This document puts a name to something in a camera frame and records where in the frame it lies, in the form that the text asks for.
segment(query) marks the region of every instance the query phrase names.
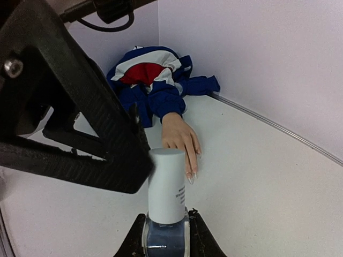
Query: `white cylindrical bottle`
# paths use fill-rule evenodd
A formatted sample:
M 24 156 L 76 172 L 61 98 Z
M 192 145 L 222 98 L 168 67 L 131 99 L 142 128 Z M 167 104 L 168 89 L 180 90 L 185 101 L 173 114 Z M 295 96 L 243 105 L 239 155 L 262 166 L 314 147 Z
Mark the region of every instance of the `white cylindrical bottle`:
M 159 224 L 174 224 L 185 215 L 185 152 L 159 148 L 150 151 L 155 171 L 149 177 L 149 217 Z

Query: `metal screw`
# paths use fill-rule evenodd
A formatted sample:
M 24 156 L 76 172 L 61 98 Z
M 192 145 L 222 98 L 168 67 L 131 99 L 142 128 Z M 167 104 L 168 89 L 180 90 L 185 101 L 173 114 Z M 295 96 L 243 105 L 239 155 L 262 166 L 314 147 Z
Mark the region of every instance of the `metal screw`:
M 4 64 L 5 72 L 11 79 L 17 78 L 23 71 L 23 67 L 23 62 L 14 58 L 8 59 Z

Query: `blue bottle base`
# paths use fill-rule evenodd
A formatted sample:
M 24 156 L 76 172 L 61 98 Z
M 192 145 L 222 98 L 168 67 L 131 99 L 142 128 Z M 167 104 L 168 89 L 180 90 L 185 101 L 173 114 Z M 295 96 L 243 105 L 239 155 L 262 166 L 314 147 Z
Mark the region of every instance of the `blue bottle base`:
M 159 224 L 147 215 L 142 242 L 147 257 L 189 257 L 190 224 L 187 208 L 184 219 L 175 224 Z

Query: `mannequin hand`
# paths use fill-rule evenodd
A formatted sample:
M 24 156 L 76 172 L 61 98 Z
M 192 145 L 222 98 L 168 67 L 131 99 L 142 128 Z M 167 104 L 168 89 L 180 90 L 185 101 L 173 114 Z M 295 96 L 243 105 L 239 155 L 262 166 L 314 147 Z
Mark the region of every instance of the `mannequin hand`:
M 162 119 L 162 144 L 165 148 L 186 152 L 186 175 L 193 184 L 193 175 L 197 178 L 198 172 L 197 154 L 202 151 L 194 130 L 175 112 L 166 114 Z

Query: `red white blue jacket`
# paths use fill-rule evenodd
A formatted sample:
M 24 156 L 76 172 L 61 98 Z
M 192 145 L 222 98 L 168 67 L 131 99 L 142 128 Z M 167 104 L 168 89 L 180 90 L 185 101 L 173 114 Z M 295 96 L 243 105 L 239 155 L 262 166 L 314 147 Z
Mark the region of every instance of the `red white blue jacket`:
M 166 47 L 135 47 L 107 74 L 107 80 L 128 110 L 137 103 L 143 127 L 152 126 L 153 114 L 162 118 L 185 111 L 184 95 L 218 92 L 216 78 L 190 77 L 190 56 L 179 58 Z

